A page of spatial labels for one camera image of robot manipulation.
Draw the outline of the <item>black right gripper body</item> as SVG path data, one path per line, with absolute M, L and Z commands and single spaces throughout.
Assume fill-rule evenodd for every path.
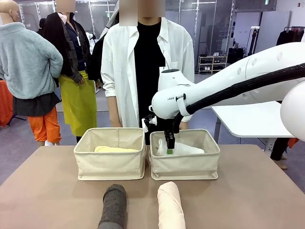
M 157 131 L 163 131 L 165 139 L 174 140 L 173 119 L 161 119 L 157 117 Z

